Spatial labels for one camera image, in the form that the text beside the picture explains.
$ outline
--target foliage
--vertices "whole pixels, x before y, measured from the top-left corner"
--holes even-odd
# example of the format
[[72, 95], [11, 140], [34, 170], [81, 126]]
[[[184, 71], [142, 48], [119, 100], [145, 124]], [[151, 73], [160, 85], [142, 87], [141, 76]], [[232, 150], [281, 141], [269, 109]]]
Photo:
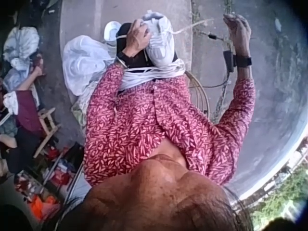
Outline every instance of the foliage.
[[306, 199], [308, 193], [307, 167], [299, 166], [286, 179], [280, 188], [271, 194], [258, 211], [252, 214], [254, 226], [263, 226], [264, 222], [272, 218], [280, 217], [284, 206], [290, 200], [295, 202]]

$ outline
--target shoelace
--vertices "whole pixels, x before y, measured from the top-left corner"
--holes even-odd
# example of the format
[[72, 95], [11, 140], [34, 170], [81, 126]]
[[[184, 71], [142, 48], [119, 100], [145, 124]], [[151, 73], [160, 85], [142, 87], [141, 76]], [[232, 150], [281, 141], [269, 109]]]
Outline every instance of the shoelace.
[[[177, 35], [189, 28], [193, 28], [199, 24], [207, 24], [207, 22], [213, 19], [205, 19], [194, 23], [192, 25], [186, 26], [178, 31], [165, 31], [163, 33], [171, 32], [173, 35]], [[118, 36], [116, 39], [126, 38], [126, 35]], [[151, 44], [153, 46], [160, 46], [163, 44], [163, 36], [158, 35], [151, 38]], [[143, 70], [143, 72], [133, 73], [132, 71]], [[120, 90], [126, 90], [132, 87], [135, 87], [139, 84], [146, 83], [152, 81], [153, 79], [161, 79], [161, 78], [172, 78], [181, 76], [185, 73], [185, 63], [182, 59], [177, 59], [176, 61], [170, 63], [168, 66], [163, 68], [158, 67], [142, 67], [142, 68], [131, 68], [126, 70], [124, 73], [122, 84]]]
[[[131, 71], [143, 70], [144, 72], [133, 73]], [[126, 90], [139, 84], [152, 81], [153, 79], [173, 78], [185, 73], [185, 63], [177, 59], [164, 68], [141, 67], [128, 69], [123, 76], [120, 90]]]

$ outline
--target black wristwatch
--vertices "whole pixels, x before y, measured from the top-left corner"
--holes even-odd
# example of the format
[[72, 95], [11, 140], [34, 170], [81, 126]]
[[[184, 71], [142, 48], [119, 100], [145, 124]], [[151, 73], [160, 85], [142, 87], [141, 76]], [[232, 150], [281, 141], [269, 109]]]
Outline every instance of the black wristwatch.
[[233, 57], [234, 66], [237, 67], [248, 67], [252, 65], [251, 57], [245, 57], [240, 55], [235, 55]]
[[116, 59], [123, 64], [126, 68], [129, 68], [133, 64], [133, 57], [128, 57], [123, 52], [116, 55]]

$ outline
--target red patterned shirt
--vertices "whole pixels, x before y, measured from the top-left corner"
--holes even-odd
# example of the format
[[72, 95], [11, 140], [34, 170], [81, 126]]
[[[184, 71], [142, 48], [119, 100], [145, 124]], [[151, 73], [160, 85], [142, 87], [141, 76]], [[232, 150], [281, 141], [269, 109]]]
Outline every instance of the red patterned shirt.
[[118, 95], [123, 74], [111, 65], [89, 103], [84, 171], [92, 186], [129, 173], [166, 137], [189, 170], [217, 184], [232, 178], [254, 110], [253, 80], [237, 81], [234, 99], [214, 125], [190, 102], [186, 76], [150, 81]]

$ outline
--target wooden stool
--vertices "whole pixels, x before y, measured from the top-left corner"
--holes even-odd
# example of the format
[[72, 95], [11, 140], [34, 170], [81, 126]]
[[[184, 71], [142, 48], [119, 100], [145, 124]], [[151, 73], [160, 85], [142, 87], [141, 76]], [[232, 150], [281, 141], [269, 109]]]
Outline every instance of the wooden stool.
[[40, 144], [38, 147], [37, 151], [35, 152], [33, 158], [37, 158], [37, 156], [40, 154], [40, 152], [43, 150], [45, 145], [48, 143], [48, 141], [51, 139], [51, 137], [56, 133], [56, 131], [60, 128], [60, 124], [55, 125], [54, 121], [52, 119], [51, 114], [55, 111], [56, 109], [53, 107], [50, 110], [42, 109], [38, 112], [38, 118], [39, 121], [46, 133], [46, 137], [43, 140], [43, 142]]

